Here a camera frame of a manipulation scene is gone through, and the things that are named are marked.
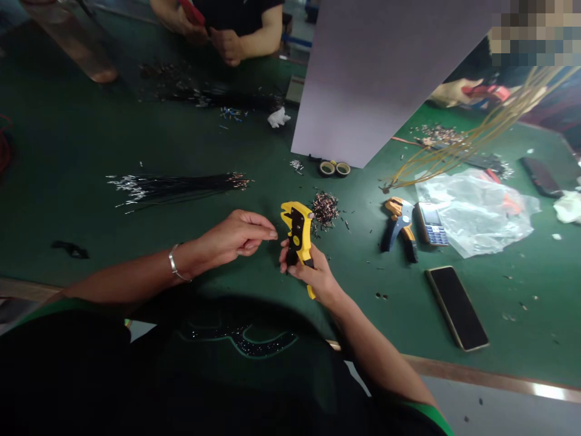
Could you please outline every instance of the phone screen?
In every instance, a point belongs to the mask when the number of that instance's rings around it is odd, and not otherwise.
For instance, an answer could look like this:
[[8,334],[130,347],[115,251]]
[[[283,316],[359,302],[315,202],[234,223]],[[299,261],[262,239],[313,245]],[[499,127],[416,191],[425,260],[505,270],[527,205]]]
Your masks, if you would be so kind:
[[442,222],[440,221],[440,215],[438,214],[438,209],[436,205],[422,203],[420,204],[420,211],[424,216],[424,223],[427,225],[437,225],[441,226]]
[[486,332],[472,307],[466,290],[451,266],[427,271],[433,279],[435,292],[441,296],[462,348],[466,351],[488,344]]

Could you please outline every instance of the white tissue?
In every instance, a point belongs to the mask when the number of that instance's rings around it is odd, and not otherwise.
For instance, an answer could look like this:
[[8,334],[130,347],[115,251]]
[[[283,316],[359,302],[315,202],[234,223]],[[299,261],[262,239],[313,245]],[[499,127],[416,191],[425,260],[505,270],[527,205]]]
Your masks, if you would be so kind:
[[270,114],[270,116],[268,117],[268,122],[270,123],[272,128],[277,128],[284,125],[284,123],[286,123],[289,119],[291,119],[291,117],[285,115],[284,107],[281,107],[276,112]]
[[553,207],[557,211],[557,219],[559,221],[581,224],[581,193],[563,191],[563,196],[555,201]]

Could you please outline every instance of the plastic container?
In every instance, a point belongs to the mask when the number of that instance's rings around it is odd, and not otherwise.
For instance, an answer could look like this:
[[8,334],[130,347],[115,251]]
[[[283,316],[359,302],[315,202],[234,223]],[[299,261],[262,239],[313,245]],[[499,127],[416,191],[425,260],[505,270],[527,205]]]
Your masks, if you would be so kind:
[[20,0],[28,14],[94,82],[109,83],[119,75],[101,47],[73,12],[57,0]]

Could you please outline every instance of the pliers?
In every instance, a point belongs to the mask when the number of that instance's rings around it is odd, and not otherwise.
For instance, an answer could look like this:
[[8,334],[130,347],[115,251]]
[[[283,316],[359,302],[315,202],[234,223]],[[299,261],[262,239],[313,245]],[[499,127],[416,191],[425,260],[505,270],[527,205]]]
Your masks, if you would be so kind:
[[[280,207],[284,210],[280,217],[290,229],[286,263],[296,265],[300,260],[303,265],[314,268],[313,259],[310,257],[310,225],[315,214],[299,202],[286,202]],[[307,291],[310,299],[314,300],[315,293],[310,285],[307,286]]]
[[399,233],[404,236],[404,248],[407,260],[418,262],[418,244],[412,233],[413,205],[399,197],[391,197],[386,202],[386,208],[392,213],[387,225],[387,231],[381,244],[382,251],[390,251]]

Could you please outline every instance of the smartphone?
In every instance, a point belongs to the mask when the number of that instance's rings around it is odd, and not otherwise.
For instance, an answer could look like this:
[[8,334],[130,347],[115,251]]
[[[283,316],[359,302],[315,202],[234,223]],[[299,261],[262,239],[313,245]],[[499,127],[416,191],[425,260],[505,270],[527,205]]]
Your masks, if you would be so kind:
[[432,203],[420,202],[417,204],[419,219],[421,221],[424,241],[430,245],[447,246],[448,236],[442,226],[442,220],[438,213],[438,207]]
[[458,346],[464,351],[474,351],[490,345],[454,268],[442,266],[428,269],[425,274]]

